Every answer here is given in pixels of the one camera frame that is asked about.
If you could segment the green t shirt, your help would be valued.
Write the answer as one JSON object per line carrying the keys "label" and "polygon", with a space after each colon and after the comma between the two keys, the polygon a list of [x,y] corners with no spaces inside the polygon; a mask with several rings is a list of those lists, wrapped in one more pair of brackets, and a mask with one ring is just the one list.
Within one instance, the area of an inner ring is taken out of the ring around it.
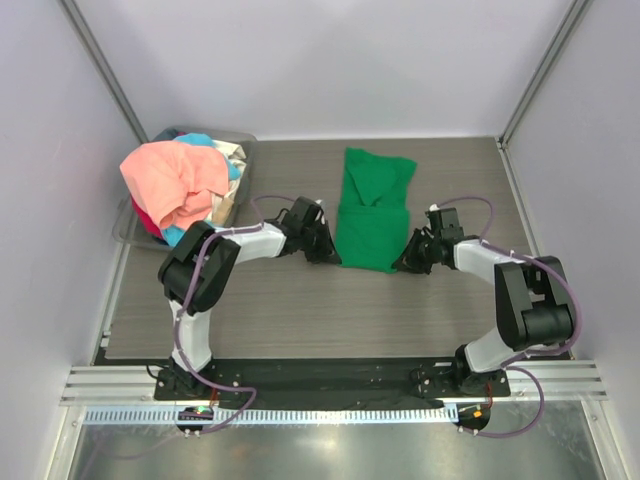
{"label": "green t shirt", "polygon": [[394,273],[409,236],[406,202],[417,168],[404,157],[348,147],[335,245],[345,268]]}

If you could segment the grey plastic bin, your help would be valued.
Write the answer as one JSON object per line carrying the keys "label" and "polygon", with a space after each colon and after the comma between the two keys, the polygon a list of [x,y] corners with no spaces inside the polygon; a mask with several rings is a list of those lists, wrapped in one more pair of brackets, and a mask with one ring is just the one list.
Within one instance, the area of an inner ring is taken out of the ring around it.
{"label": "grey plastic bin", "polygon": [[[245,160],[247,167],[240,178],[239,193],[234,199],[234,206],[231,208],[230,213],[223,224],[224,227],[230,227],[238,215],[240,206],[248,202],[250,172],[254,161],[257,159],[258,140],[255,136],[248,133],[183,126],[169,127],[158,134],[155,137],[155,140],[174,139],[178,137],[179,133],[207,134],[214,141],[227,141],[239,144],[243,148],[247,157]],[[120,202],[119,214],[112,229],[112,236],[117,242],[120,242],[123,245],[131,245],[133,247],[158,251],[169,250],[169,246],[163,240],[146,230],[143,226],[142,220],[138,214],[134,212],[132,201],[130,199],[122,200]]]}

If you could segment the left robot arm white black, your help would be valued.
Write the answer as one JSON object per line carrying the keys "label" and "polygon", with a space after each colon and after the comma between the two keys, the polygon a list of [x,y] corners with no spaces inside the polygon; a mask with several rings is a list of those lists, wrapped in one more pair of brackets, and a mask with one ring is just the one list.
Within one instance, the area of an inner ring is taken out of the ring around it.
{"label": "left robot arm white black", "polygon": [[156,377],[157,399],[198,400],[214,390],[210,346],[212,310],[234,267],[302,252],[312,264],[341,263],[322,202],[299,197],[275,217],[244,227],[191,225],[158,272],[173,320],[168,365]]}

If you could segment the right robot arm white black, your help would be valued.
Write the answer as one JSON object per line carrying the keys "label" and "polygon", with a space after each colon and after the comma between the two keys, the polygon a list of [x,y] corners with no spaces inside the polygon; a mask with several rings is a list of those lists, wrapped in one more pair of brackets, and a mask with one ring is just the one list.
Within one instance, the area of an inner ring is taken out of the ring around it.
{"label": "right robot arm white black", "polygon": [[393,267],[430,274],[435,265],[473,275],[494,288],[495,327],[457,348],[441,373],[444,392],[487,395],[517,360],[560,355],[581,330],[582,313],[560,260],[502,250],[464,233],[457,210],[433,205]]}

